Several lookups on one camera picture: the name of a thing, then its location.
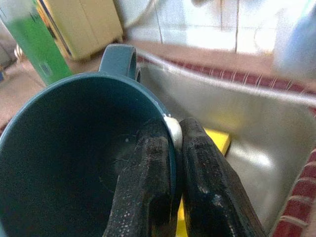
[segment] yellow object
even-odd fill
[[[220,132],[212,129],[204,128],[206,134],[212,138],[217,148],[225,155],[229,144],[231,143],[231,137],[228,133]]]
[[[64,55],[88,58],[123,30],[112,0],[37,0],[40,15]]]
[[[220,132],[208,128],[204,128],[206,134],[213,140],[217,148],[225,155],[229,144],[231,143],[231,137],[225,132]],[[186,224],[184,220],[183,201],[181,199],[179,211],[178,211],[178,223],[176,237],[187,237]]]

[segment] mug handle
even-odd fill
[[[99,72],[120,74],[133,80],[137,79],[136,49],[127,44],[109,44],[103,54]]]

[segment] teal mug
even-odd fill
[[[0,236],[102,236],[121,161],[152,118],[172,141],[176,213],[181,128],[137,80],[135,48],[112,44],[99,72],[58,81],[17,113],[0,138]]]

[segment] white tile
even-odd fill
[[[161,42],[159,27],[136,26],[125,31],[129,40],[145,40],[153,42]]]
[[[276,28],[284,9],[302,11],[308,0],[240,0],[239,26]]]
[[[271,53],[274,48],[276,30],[261,29],[255,36],[255,28],[239,28],[237,52],[250,54]]]
[[[200,6],[192,0],[159,0],[161,26],[220,26],[220,0],[206,1]]]
[[[163,28],[161,34],[163,43],[223,50],[235,48],[235,30],[221,31],[214,27]]]
[[[156,26],[158,25],[158,21],[155,6],[152,5],[152,7],[146,9],[150,1],[151,0],[115,0],[114,4],[122,23],[128,24],[133,22],[141,15],[137,26]]]
[[[235,28],[237,21],[237,0],[223,1],[223,27]]]

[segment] stainless steel sink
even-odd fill
[[[316,141],[311,97],[232,85],[172,66],[143,51],[141,83],[178,120],[194,116],[229,133],[226,155],[269,233]]]

